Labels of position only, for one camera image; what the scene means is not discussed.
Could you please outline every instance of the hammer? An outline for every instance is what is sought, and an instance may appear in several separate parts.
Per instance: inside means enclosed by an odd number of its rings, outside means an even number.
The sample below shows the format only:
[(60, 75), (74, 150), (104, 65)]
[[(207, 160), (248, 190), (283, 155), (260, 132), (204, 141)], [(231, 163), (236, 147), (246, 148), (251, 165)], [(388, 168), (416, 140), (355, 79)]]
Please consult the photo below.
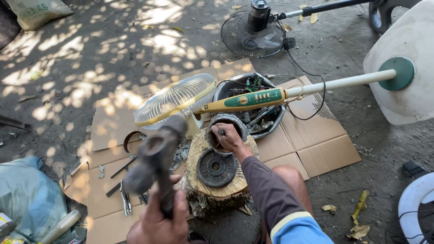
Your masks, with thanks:
[(126, 191), (136, 194), (147, 192), (157, 181), (161, 211), (165, 218), (173, 216), (175, 194), (169, 168), (187, 129), (187, 122), (181, 116), (170, 116), (155, 135), (146, 137), (140, 144), (137, 151), (138, 164), (129, 170), (124, 179)]

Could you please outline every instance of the blue sleeve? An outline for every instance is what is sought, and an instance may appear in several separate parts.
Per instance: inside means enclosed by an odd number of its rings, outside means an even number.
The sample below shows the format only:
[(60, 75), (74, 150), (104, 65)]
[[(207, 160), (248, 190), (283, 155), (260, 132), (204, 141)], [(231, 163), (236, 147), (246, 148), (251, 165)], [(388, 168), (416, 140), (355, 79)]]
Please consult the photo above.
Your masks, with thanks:
[(333, 244), (333, 241), (321, 230), (315, 219), (311, 216), (287, 217), (289, 217), (285, 218), (287, 222), (283, 219), (282, 221), (285, 223), (279, 223), (273, 228), (271, 233), (273, 244)]

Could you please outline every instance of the plastic bag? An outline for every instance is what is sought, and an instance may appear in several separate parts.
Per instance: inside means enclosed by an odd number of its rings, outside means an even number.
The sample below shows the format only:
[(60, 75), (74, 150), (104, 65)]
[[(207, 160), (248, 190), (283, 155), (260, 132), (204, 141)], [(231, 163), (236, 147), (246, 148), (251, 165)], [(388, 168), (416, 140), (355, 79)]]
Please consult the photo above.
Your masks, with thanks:
[(62, 190), (41, 166), (35, 156), (0, 164), (0, 210), (16, 223), (11, 236), (26, 243), (38, 243), (68, 214)]
[(36, 30), (50, 20), (73, 14), (61, 0), (6, 0), (18, 16), (18, 23), (25, 31)]

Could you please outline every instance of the dirt ground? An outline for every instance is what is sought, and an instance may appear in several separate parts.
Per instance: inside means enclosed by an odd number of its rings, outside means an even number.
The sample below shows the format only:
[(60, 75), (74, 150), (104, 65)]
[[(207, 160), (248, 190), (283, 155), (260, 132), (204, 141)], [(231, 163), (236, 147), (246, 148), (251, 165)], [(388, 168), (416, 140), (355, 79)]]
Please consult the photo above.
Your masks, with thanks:
[[(273, 7), (275, 12), (289, 12), (305, 2), (324, 3), (276, 0)], [(0, 113), (34, 128), (24, 132), (0, 127), (4, 143), (0, 162), (40, 156), (45, 161), (43, 171), (53, 180), (78, 165), (95, 101), (117, 88), (133, 89), (240, 58), (227, 51), (220, 28), (236, 11), (230, 7), (248, 5), (246, 0), (67, 0), (66, 4), (76, 13), (20, 34), (0, 52)], [(296, 18), (284, 20), (293, 29), (287, 36), (297, 42), (298, 49), (291, 50), (294, 59), (326, 80), (363, 74), (362, 61), (379, 38), (368, 24), (367, 8), (363, 4), (320, 13), (314, 24), (309, 18), (300, 23)], [(144, 24), (155, 28), (146, 29)], [(150, 64), (143, 67), (143, 62)], [(251, 62), (262, 74), (304, 75), (285, 52)], [(38, 79), (30, 79), (43, 68)], [(38, 98), (17, 101), (25, 95)], [(335, 243), (354, 243), (345, 237), (353, 226), (350, 215), (360, 193), (368, 189), (368, 208), (359, 221), (372, 223), (372, 228), (364, 240), (386, 243), (386, 233), (402, 235), (398, 201), (412, 180), (402, 173), (401, 165), (412, 160), (434, 170), (434, 121), (390, 125), (366, 86), (335, 90), (327, 94), (326, 102), (353, 143), (373, 150), (372, 156), (362, 155), (362, 162), (306, 181), (316, 220)], [(321, 210), (326, 204), (340, 208), (332, 216)], [(251, 243), (258, 234), (260, 216), (254, 204), (250, 206), (252, 216), (222, 211), (212, 219), (193, 221), (191, 227), (213, 244)]]

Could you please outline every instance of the green control panel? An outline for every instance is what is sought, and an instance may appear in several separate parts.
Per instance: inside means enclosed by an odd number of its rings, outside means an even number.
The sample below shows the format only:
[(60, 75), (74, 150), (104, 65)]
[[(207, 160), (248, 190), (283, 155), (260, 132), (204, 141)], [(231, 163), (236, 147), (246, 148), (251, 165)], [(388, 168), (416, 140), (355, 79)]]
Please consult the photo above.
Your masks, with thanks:
[(253, 106), (261, 103), (278, 101), (281, 100), (282, 97), (282, 90), (280, 88), (273, 88), (229, 98), (228, 100), (224, 101), (224, 105), (226, 107)]

